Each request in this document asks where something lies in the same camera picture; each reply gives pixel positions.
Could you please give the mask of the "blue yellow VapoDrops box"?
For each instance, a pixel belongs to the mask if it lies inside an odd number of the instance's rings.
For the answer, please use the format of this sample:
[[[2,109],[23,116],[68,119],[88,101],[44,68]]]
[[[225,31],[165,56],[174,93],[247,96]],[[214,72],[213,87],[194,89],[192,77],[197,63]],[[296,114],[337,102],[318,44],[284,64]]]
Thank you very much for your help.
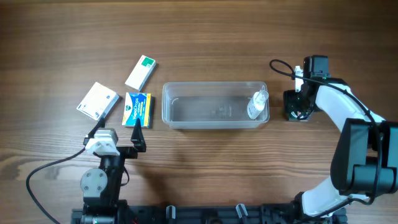
[[[150,93],[126,93],[122,125],[134,127],[137,120],[142,128],[150,128],[152,95]]]

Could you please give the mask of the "clear spray bottle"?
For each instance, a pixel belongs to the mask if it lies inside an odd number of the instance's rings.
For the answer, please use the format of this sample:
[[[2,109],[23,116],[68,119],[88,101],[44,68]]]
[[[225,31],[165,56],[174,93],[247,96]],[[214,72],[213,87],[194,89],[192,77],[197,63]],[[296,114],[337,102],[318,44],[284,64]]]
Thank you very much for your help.
[[[248,116],[251,119],[256,119],[264,110],[268,97],[269,94],[265,90],[255,92],[247,107]]]

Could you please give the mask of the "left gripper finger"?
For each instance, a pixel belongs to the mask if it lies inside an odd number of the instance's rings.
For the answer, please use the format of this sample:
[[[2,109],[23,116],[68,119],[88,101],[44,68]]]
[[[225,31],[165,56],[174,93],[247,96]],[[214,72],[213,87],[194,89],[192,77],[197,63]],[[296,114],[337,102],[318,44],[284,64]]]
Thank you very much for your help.
[[[137,152],[146,152],[147,146],[142,133],[141,121],[139,118],[136,119],[134,129],[131,136],[131,142]]]
[[[95,132],[97,132],[97,130],[99,130],[99,128],[104,128],[105,127],[105,119],[104,118],[100,118],[97,122],[97,124],[94,126],[94,128],[85,136],[84,140],[83,140],[83,145],[87,145],[88,141],[91,138],[94,138]]]

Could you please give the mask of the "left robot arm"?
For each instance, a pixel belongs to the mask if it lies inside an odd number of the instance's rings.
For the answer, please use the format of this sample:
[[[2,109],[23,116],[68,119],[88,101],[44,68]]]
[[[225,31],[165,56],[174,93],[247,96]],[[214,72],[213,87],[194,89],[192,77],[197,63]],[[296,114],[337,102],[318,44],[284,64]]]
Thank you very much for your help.
[[[146,152],[141,121],[136,120],[131,135],[132,146],[118,146],[118,135],[113,128],[105,128],[105,120],[86,135],[85,150],[100,158],[99,167],[86,171],[80,187],[83,192],[83,208],[73,210],[72,223],[136,223],[137,218],[126,200],[120,200],[119,194],[126,159],[136,159],[137,154]]]

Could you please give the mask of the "clear plastic container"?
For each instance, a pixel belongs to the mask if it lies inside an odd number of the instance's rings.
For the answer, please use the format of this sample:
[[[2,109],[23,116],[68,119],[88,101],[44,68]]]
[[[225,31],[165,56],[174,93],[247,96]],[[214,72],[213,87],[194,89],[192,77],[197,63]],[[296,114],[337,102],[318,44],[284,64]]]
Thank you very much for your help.
[[[162,120],[172,129],[252,129],[270,119],[269,102],[256,119],[247,107],[264,82],[168,82]]]

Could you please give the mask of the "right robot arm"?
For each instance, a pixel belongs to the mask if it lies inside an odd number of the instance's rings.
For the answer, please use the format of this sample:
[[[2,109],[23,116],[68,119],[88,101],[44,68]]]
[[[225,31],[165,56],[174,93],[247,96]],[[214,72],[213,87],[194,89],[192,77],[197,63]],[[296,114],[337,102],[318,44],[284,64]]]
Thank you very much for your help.
[[[288,76],[295,88],[284,92],[286,118],[307,121],[324,111],[341,133],[329,177],[296,196],[291,218],[326,219],[353,202],[370,205],[380,195],[396,193],[397,123],[373,113],[344,80],[332,78],[324,55],[305,57]]]

